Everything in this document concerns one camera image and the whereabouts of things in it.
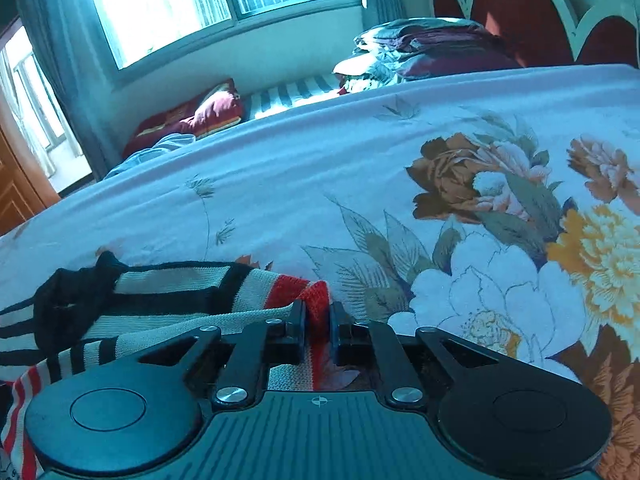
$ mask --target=light blue cloth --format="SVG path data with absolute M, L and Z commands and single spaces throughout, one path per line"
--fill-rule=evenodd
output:
M 143 164 L 149 160 L 158 158 L 165 153 L 174 152 L 175 150 L 178 150 L 183 146 L 193 144 L 195 141 L 196 137 L 191 134 L 169 134 L 158 140 L 158 142 L 156 142 L 151 148 L 145 148 L 144 150 L 135 152 L 123 163 L 113 168 L 107 174 L 105 179 L 121 174 L 124 171 L 130 170 L 131 168 L 135 168 L 136 166 L 139 166 L 140 164 Z

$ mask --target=pillow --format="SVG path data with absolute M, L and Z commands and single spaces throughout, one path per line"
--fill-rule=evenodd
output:
M 142 121 L 122 156 L 127 158 L 139 150 L 150 148 L 169 134 L 203 137 L 238 124 L 241 119 L 242 103 L 230 78 L 210 91 Z
M 193 117 L 181 121 L 187 123 L 190 133 L 196 137 L 205 137 L 241 121 L 242 102 L 233 80 L 229 79 L 207 94 Z

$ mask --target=red headboard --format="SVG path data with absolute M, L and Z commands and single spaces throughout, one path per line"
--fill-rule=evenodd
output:
M 522 66 L 638 66 L 635 13 L 598 4 L 580 22 L 568 0 L 431 0 L 434 16 L 469 18 L 502 37 Z

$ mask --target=window frame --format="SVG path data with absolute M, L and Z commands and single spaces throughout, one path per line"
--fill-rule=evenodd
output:
M 34 65 L 36 67 L 36 71 L 38 73 L 38 77 L 40 79 L 40 83 L 42 84 L 42 87 L 44 88 L 44 91 L 45 91 L 45 94 L 47 95 L 47 98 L 49 99 L 51 107 L 53 108 L 53 111 L 56 114 L 56 116 L 58 117 L 58 120 L 60 121 L 60 125 L 62 126 L 63 133 L 60 136 L 57 136 L 54 133 L 53 127 L 51 126 L 46 113 L 42 109 L 42 103 L 41 103 L 40 99 L 38 98 L 38 95 L 37 95 L 37 93 L 35 91 L 35 88 L 33 87 L 33 81 L 31 80 L 31 77 L 29 76 L 29 74 L 27 72 L 27 69 L 25 67 L 25 63 L 27 62 L 27 60 L 29 58 L 33 59 Z M 68 129 L 66 128 L 65 123 L 62 120 L 60 120 L 60 113 L 57 110 L 55 102 L 51 99 L 51 95 L 49 93 L 49 90 L 47 89 L 47 86 L 44 83 L 42 70 L 40 69 L 40 66 L 38 65 L 38 61 L 36 60 L 36 57 L 34 56 L 33 51 L 31 51 L 26 56 L 24 56 L 15 65 L 13 72 L 17 74 L 18 78 L 20 78 L 20 81 L 22 83 L 22 87 L 24 88 L 24 92 L 27 95 L 27 99 L 29 101 L 29 104 L 31 105 L 31 109 L 35 113 L 36 118 L 38 119 L 38 122 L 40 123 L 40 127 L 42 128 L 42 131 L 44 132 L 45 136 L 47 137 L 47 140 L 49 141 L 49 145 L 48 146 L 43 146 L 43 149 L 46 150 L 47 152 L 51 152 L 53 149 L 55 149 L 60 144 L 65 142 L 65 140 L 67 138 Z
M 98 55 L 107 77 L 115 89 L 120 89 L 143 78 L 164 65 L 179 60 L 193 52 L 207 48 L 219 41 L 244 34 L 279 22 L 286 22 L 302 16 L 308 16 L 328 10 L 344 9 L 347 7 L 362 6 L 362 0 L 291 0 L 282 5 L 267 7 L 241 14 L 237 0 L 226 0 L 231 18 L 224 22 L 215 23 L 209 27 L 192 32 L 145 57 L 133 62 L 129 66 L 118 68 L 115 56 L 107 40 L 107 35 L 102 28 L 102 22 L 95 6 L 94 0 L 89 0 L 92 12 L 88 19 L 99 30 L 97 45 Z

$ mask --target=red knit fabric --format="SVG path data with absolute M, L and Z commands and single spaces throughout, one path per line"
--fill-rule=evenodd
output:
M 309 284 L 308 280 L 281 274 L 271 287 L 265 308 L 280 308 L 291 304 Z
M 329 291 L 325 282 L 307 287 L 300 299 L 306 303 L 308 316 L 307 336 L 311 346 L 311 369 L 314 390 L 320 390 L 322 381 L 322 351 L 329 341 Z

